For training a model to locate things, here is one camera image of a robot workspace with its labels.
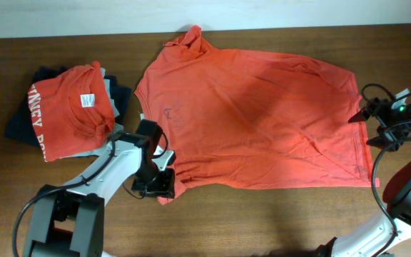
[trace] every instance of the clothing tag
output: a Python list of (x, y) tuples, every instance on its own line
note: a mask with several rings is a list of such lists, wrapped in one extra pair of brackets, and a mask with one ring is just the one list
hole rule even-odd
[[(396, 99), (398, 99), (398, 98), (400, 98), (401, 96), (404, 96), (404, 95), (406, 95), (406, 94), (408, 94), (408, 93), (410, 93), (410, 91), (409, 91), (408, 89), (404, 89), (404, 90), (401, 91), (400, 93), (396, 94)], [(405, 104), (405, 99), (407, 99), (407, 98), (400, 99), (399, 101), (393, 103), (393, 104), (391, 105), (391, 109), (397, 109), (397, 108), (399, 108), (400, 106), (403, 106), (403, 105)]]
[(82, 107), (93, 107), (94, 106), (94, 94), (84, 94), (80, 95), (80, 102)]

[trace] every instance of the white wall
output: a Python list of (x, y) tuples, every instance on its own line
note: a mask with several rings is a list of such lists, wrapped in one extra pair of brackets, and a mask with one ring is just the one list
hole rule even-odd
[(0, 0), (0, 38), (411, 23), (411, 0)]

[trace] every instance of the wood grain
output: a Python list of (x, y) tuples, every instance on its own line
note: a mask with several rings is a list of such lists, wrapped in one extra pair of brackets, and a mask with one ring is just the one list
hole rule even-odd
[[(32, 74), (40, 66), (98, 60), (121, 85), (135, 89), (162, 43), (177, 35), (0, 39), (0, 256), (11, 255), (14, 220), (37, 190), (45, 183), (61, 185), (93, 160), (45, 163), (37, 148), (3, 137)], [(204, 37), (221, 49), (311, 56), (355, 72), (360, 88), (379, 82), (393, 92), (411, 89), (411, 25), (220, 31)], [(139, 111), (133, 97), (124, 123), (129, 131), (137, 127)], [(376, 125), (368, 123), (370, 136)], [(411, 144), (388, 155), (379, 170), (382, 184), (410, 159)], [(278, 248), (311, 249), (350, 232), (376, 210), (368, 188), (250, 191), (210, 185), (189, 190), (167, 206), (138, 201), (120, 189), (106, 207), (104, 248), (117, 256), (250, 256)], [(29, 216), (19, 232), (20, 251)], [(411, 240), (392, 252), (411, 256)]]

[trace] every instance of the folded clothing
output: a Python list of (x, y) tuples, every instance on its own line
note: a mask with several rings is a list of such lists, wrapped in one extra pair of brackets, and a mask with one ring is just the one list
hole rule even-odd
[(306, 56), (220, 50), (198, 26), (164, 46), (135, 93), (176, 151), (176, 196), (210, 183), (370, 186), (365, 123), (347, 122), (360, 110), (353, 73)]
[(115, 122), (97, 61), (36, 82), (28, 105), (45, 161), (101, 147)]
[[(31, 83), (35, 84), (36, 82), (43, 81), (46, 79), (53, 79), (58, 75), (62, 74), (63, 72), (67, 71), (68, 69), (65, 67), (61, 67), (59, 70), (55, 69), (48, 69), (46, 67), (41, 67), (32, 78)], [(114, 116), (115, 122), (118, 124), (123, 123), (123, 119), (126, 115), (126, 109), (128, 108), (128, 102), (131, 97), (131, 89), (125, 86), (118, 86), (117, 79), (115, 76), (105, 76), (104, 82), (109, 84), (109, 91), (111, 100), (113, 100), (114, 106), (117, 110), (115, 112), (114, 109)], [(123, 130), (122, 126), (115, 125), (114, 131)], [(34, 132), (33, 124), (31, 123), (31, 112), (28, 106), (28, 96), (26, 95), (23, 101), (20, 103), (19, 108), (17, 109), (16, 113), (11, 117), (9, 122), (6, 125), (4, 130), (4, 136), (7, 138), (16, 139), (18, 141), (22, 141), (29, 145), (40, 147), (39, 142), (36, 137), (36, 133)], [(74, 157), (77, 156), (90, 156), (90, 155), (97, 155), (100, 151), (92, 150), (86, 151), (83, 153), (74, 154)]]

